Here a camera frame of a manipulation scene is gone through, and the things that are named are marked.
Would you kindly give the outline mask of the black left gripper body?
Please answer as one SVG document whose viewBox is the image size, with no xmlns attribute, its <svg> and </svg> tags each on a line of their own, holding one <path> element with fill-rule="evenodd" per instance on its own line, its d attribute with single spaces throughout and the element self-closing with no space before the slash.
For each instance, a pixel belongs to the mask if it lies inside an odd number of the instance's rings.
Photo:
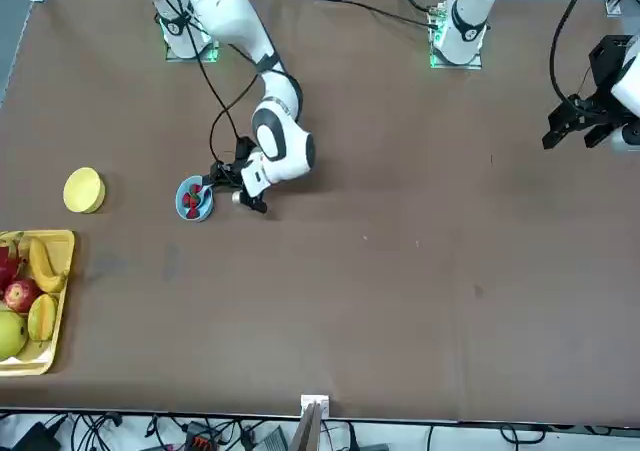
<svg viewBox="0 0 640 451">
<path fill-rule="evenodd" d="M 595 91 L 583 102 L 583 123 L 602 124 L 633 115 L 628 76 L 633 59 L 627 57 L 632 45 L 632 35 L 606 35 L 590 52 Z"/>
</svg>

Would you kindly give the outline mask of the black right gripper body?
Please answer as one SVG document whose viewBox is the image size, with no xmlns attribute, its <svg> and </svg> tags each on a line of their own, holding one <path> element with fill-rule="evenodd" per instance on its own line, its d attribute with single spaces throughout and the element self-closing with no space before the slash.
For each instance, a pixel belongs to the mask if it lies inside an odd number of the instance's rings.
<svg viewBox="0 0 640 451">
<path fill-rule="evenodd" d="M 219 184 L 225 187 L 242 187 L 244 181 L 241 171 L 245 164 L 245 160 L 236 159 L 233 162 L 219 163 Z"/>
</svg>

